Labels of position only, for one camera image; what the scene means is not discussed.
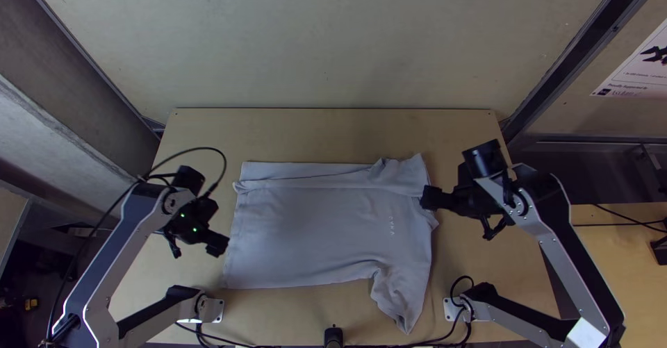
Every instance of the robotic arm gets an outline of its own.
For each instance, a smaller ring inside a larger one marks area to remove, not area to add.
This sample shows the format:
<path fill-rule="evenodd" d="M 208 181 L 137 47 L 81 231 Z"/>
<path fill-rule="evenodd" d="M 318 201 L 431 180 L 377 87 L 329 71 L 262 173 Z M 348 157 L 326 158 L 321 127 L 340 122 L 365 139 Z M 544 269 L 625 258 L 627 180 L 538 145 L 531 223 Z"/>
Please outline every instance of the robotic arm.
<path fill-rule="evenodd" d="M 467 322 L 496 322 L 545 348 L 617 347 L 625 330 L 623 312 L 570 223 L 570 204 L 560 182 L 526 165 L 513 167 L 513 180 L 496 140 L 464 151 L 463 157 L 459 184 L 452 193 L 426 186 L 422 207 L 479 219 L 487 240 L 514 225 L 533 235 L 580 317 L 560 320 L 540 313 L 499 296 L 488 283 L 453 300 L 444 299 L 445 314 L 454 316 L 463 308 Z M 180 285 L 123 320 L 115 321 L 108 310 L 130 264 L 155 231 L 167 239 L 175 258 L 181 255 L 177 240 L 204 243 L 212 256 L 224 253 L 229 239 L 208 229 L 217 204 L 207 194 L 196 197 L 203 183 L 199 172 L 181 167 L 170 186 L 140 183 L 130 191 L 121 221 L 65 301 L 63 315 L 53 327 L 57 345 L 135 348 L 174 322 L 222 321 L 223 300 Z M 493 228 L 488 222 L 491 215 L 502 216 Z M 326 347 L 343 346 L 343 332 L 335 326 L 324 337 Z"/>
<path fill-rule="evenodd" d="M 540 313 L 499 296 L 489 283 L 474 286 L 454 302 L 444 299 L 445 314 L 465 308 L 467 322 L 492 321 L 545 348 L 617 347 L 625 330 L 623 312 L 570 223 L 570 202 L 558 179 L 519 164 L 512 169 L 512 180 L 497 140 L 464 151 L 463 158 L 452 193 L 426 186 L 422 207 L 479 219 L 487 240 L 514 225 L 534 236 L 580 317 L 560 320 Z M 493 228 L 491 215 L 502 216 Z"/>
<path fill-rule="evenodd" d="M 215 257 L 224 253 L 229 239 L 208 229 L 217 204 L 196 197 L 203 183 L 199 172 L 181 166 L 171 186 L 140 183 L 130 191 L 116 229 L 65 300 L 63 315 L 53 327 L 58 346 L 135 348 L 174 322 L 222 321 L 223 300 L 180 285 L 123 320 L 115 321 L 108 310 L 113 293 L 153 232 L 167 238 L 175 258 L 181 255 L 176 239 L 203 242 Z"/>

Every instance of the t-shirt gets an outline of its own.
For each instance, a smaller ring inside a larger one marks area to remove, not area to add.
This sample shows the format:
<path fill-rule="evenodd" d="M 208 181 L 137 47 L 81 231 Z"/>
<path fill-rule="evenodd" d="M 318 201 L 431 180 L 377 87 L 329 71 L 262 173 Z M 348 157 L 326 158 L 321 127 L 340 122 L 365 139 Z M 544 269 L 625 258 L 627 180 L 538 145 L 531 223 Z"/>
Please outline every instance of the t-shirt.
<path fill-rule="evenodd" d="M 372 279 L 370 296 L 410 333 L 431 269 L 433 213 L 420 154 L 373 165 L 246 162 L 224 264 L 227 288 Z"/>

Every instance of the metal frame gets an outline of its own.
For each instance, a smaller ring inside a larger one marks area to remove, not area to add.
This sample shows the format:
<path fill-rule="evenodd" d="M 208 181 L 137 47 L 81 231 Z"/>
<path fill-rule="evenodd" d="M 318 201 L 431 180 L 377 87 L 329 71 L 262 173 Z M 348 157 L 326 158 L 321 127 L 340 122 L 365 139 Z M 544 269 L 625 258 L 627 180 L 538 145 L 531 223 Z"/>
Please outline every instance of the metal frame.
<path fill-rule="evenodd" d="M 125 199 L 122 218 L 63 305 L 53 326 L 58 344 L 66 347 L 134 348 L 174 322 L 222 321 L 224 301 L 203 290 L 175 285 L 165 298 L 116 322 L 108 307 L 128 268 L 149 235 L 195 199 L 189 190 L 138 184 Z M 72 328 L 79 323 L 80 328 Z"/>
<path fill-rule="evenodd" d="M 502 126 L 511 147 L 525 143 L 523 134 L 583 72 L 646 0 L 602 0 L 555 64 Z"/>
<path fill-rule="evenodd" d="M 562 133 L 540 133 L 539 135 L 526 134 L 522 138 L 527 138 L 530 144 L 535 143 L 562 143 L 562 144 L 640 144 L 667 145 L 667 138 L 663 137 L 635 137 L 630 135 L 568 135 Z"/>
<path fill-rule="evenodd" d="M 445 298 L 447 318 L 463 309 L 467 322 L 472 317 L 492 321 L 545 348 L 598 348 L 605 340 L 615 344 L 625 330 L 625 316 L 570 223 L 570 202 L 560 181 L 523 164 L 513 170 L 519 185 L 513 196 L 515 207 L 504 201 L 500 173 L 475 183 L 502 207 L 506 218 L 538 240 L 580 317 L 559 320 L 505 299 L 492 285 L 482 283 L 460 297 Z"/>
<path fill-rule="evenodd" d="M 653 142 L 640 138 L 567 138 L 560 140 L 559 137 L 546 137 L 535 140 L 527 147 L 521 149 L 524 152 L 560 151 L 560 152 L 625 152 L 644 146 L 649 146 L 654 153 L 667 153 L 667 142 Z"/>

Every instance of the silver mounting plate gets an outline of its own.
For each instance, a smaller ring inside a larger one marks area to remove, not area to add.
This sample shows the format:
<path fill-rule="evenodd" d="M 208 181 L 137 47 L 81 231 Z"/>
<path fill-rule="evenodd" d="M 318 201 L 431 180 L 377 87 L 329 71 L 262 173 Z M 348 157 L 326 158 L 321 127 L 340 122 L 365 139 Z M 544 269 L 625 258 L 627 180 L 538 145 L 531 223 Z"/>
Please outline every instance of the silver mounting plate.
<path fill-rule="evenodd" d="M 207 296 L 199 298 L 198 315 L 195 318 L 179 320 L 180 323 L 220 323 L 224 312 L 224 300 Z"/>
<path fill-rule="evenodd" d="M 454 302 L 463 306 L 456 306 L 454 305 Z M 453 322 L 461 309 L 463 309 L 463 314 L 461 314 L 463 321 L 470 322 L 470 310 L 468 309 L 466 302 L 461 300 L 460 297 L 445 297 L 443 299 L 443 307 L 445 309 L 445 319 L 448 322 Z"/>

